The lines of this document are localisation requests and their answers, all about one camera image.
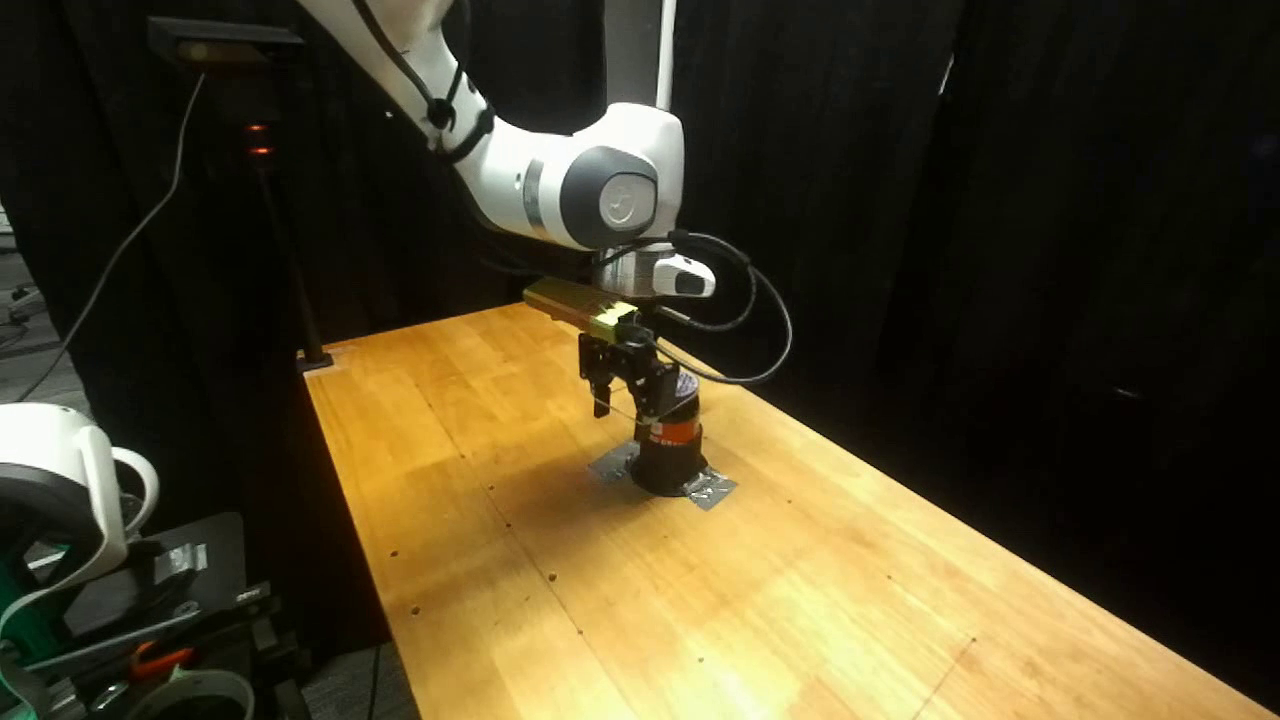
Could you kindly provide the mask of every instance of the black cable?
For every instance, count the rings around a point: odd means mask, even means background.
[[[777,303],[777,314],[785,320],[785,348],[777,354],[777,362],[763,373],[720,378],[720,373],[705,373],[695,366],[684,366],[691,378],[710,380],[710,384],[763,384],[793,362],[793,348],[797,348],[793,310],[787,310],[785,294],[777,294],[770,279],[760,270],[751,270],[751,278],[756,278],[756,283],[763,283],[763,294],[770,297],[770,303]]]
[[[734,333],[739,325],[747,325],[747,315],[756,314],[756,297],[760,297],[760,279],[756,279],[756,265],[747,254],[739,254],[734,245],[729,245],[722,237],[710,237],[710,234],[677,234],[670,237],[677,245],[680,242],[698,242],[698,245],[716,245],[722,255],[733,255],[739,265],[739,271],[747,278],[747,300],[742,310],[733,315],[733,320],[695,320],[689,314],[677,314],[667,303],[656,303],[658,315],[677,320],[677,325],[689,325],[695,333]]]
[[[667,245],[667,242],[641,242],[641,245],[606,249],[606,254],[591,255],[591,270],[615,265],[615,260],[637,255],[637,254],[645,254],[651,245]]]
[[[383,664],[383,647],[377,646],[371,647],[371,662],[366,662],[371,668],[366,668],[366,705],[363,705],[363,720],[371,720],[377,715],[377,686],[379,686],[379,664]]]
[[[449,79],[442,101],[432,101],[432,106],[426,106],[426,122],[432,122],[435,127],[450,127],[450,122],[457,122],[450,101],[457,101],[457,87],[458,87],[458,85],[463,85],[463,63],[450,70],[450,79]]]
[[[21,404],[29,396],[37,396],[37,390],[52,378],[52,370],[71,354],[71,341],[78,337],[82,320],[92,315],[97,300],[102,297],[115,265],[122,260],[122,254],[142,237],[142,227],[150,227],[150,219],[169,207],[169,201],[177,198],[177,190],[182,183],[182,159],[189,159],[189,127],[193,127],[193,113],[196,113],[196,101],[202,94],[202,73],[196,77],[193,94],[189,94],[189,107],[177,126],[177,146],[172,146],[172,175],[169,175],[169,190],[165,198],[149,207],[142,219],[133,225],[133,234],[115,245],[113,260],[102,265],[102,271],[97,278],[78,315],[71,320],[71,328],[63,333],[63,341],[55,343],[52,362],[43,366],[43,373],[15,396]]]
[[[393,44],[393,37],[383,32],[383,25],[371,17],[366,0],[350,0],[363,28],[371,32],[371,41],[383,50],[383,56],[402,73],[402,79],[424,96],[424,106],[432,107],[435,96],[432,87],[407,70],[407,61],[400,56],[400,50]]]

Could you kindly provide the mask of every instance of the wooden tabletop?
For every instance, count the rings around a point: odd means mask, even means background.
[[[742,390],[716,507],[598,455],[577,328],[511,303],[313,373],[424,715],[1272,715]]]

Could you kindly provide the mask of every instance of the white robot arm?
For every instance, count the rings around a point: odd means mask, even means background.
[[[450,159],[486,225],[598,254],[594,283],[629,297],[710,297],[709,265],[680,255],[684,127],[648,106],[606,106],[570,131],[501,122],[457,63],[440,19],[450,0],[301,0],[395,101],[426,149]]]

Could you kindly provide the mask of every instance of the black background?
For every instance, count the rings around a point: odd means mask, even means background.
[[[274,205],[327,341],[517,300],[486,265],[509,242],[301,10],[8,0],[0,198],[59,325],[172,169],[193,77],[142,50],[149,13],[307,37],[272,77]],[[570,131],[603,107],[594,25],[587,0],[472,0],[450,41],[501,117]],[[165,519],[244,507],[260,564],[348,646],[379,623],[231,85],[74,366],[160,464]],[[1276,87],[1265,0],[698,0],[677,44],[684,227],[747,249],[798,328],[760,391],[1272,708]],[[689,343],[769,366],[777,320]]]

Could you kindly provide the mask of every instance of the cable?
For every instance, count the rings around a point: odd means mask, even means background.
[[[710,234],[677,234],[670,242],[677,242],[677,245],[680,245],[680,242],[716,245],[722,255],[733,255],[733,260],[739,265],[739,271],[747,278],[747,303],[742,303],[733,320],[720,320],[720,325],[695,320],[695,315],[677,314],[677,310],[667,310],[667,303],[656,303],[656,314],[667,315],[667,320],[677,320],[677,325],[689,325],[689,328],[695,328],[695,333],[733,333],[733,328],[739,328],[739,325],[756,314],[756,297],[760,297],[760,279],[756,279],[751,255],[739,254],[734,245],[729,245],[722,237],[710,237]]]
[[[402,79],[424,96],[424,106],[432,107],[435,96],[432,87],[407,70],[407,61],[400,56],[400,50],[393,44],[393,37],[383,32],[383,25],[371,17],[366,0],[350,0],[357,17],[363,19],[366,37],[383,50],[383,56],[402,73]]]
[[[15,668],[15,652],[8,646],[0,646],[0,688],[21,705],[21,708],[8,708],[0,705],[5,715],[40,715],[37,708],[49,705],[49,691],[43,686],[37,686],[23,668]]]
[[[777,314],[785,320],[785,348],[777,354],[777,362],[763,373],[722,378],[722,373],[705,370],[698,362],[691,362],[689,354],[680,354],[667,341],[658,341],[658,354],[667,362],[684,366],[691,378],[710,380],[710,384],[763,384],[763,380],[770,380],[787,366],[787,355],[797,348],[797,320],[793,320],[787,300],[770,288],[770,279],[763,271],[756,271],[756,270],[751,270],[751,278],[763,283],[763,294],[770,297],[770,303],[777,303]]]
[[[615,260],[637,255],[637,254],[645,254],[645,249],[651,249],[651,245],[667,245],[667,242],[656,237],[656,242],[641,242],[641,245],[615,245],[615,249],[591,255],[591,270],[615,265]]]
[[[88,569],[98,562],[98,553],[102,553],[102,543],[98,543],[74,573],[67,573],[63,582],[15,598],[15,600],[0,611],[0,641],[5,641],[8,623],[10,623],[23,608],[40,605],[43,598],[59,598],[59,591],[67,591],[67,590],[88,586],[88,582],[92,582]]]
[[[29,396],[37,396],[37,390],[52,378],[52,370],[71,354],[71,341],[78,337],[82,320],[92,315],[97,300],[102,297],[119,255],[142,237],[142,227],[169,207],[169,201],[177,198],[177,190],[182,183],[182,159],[189,159],[189,127],[193,127],[193,113],[196,113],[196,101],[202,94],[202,73],[196,77],[193,94],[189,94],[189,107],[177,126],[177,146],[172,146],[172,175],[169,175],[169,190],[165,198],[149,207],[142,219],[133,225],[133,234],[115,245],[113,260],[102,265],[102,271],[97,278],[78,315],[71,320],[71,328],[63,333],[63,341],[55,343],[52,362],[43,366],[43,373],[15,396],[21,404]]]

